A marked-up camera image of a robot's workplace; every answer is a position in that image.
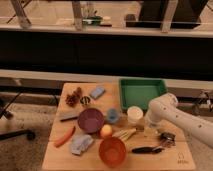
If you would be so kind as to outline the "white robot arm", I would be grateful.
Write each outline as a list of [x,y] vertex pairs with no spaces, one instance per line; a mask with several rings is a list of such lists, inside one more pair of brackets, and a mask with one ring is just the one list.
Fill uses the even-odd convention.
[[213,122],[183,112],[177,106],[177,97],[172,93],[154,98],[149,102],[145,120],[157,126],[165,119],[213,149]]

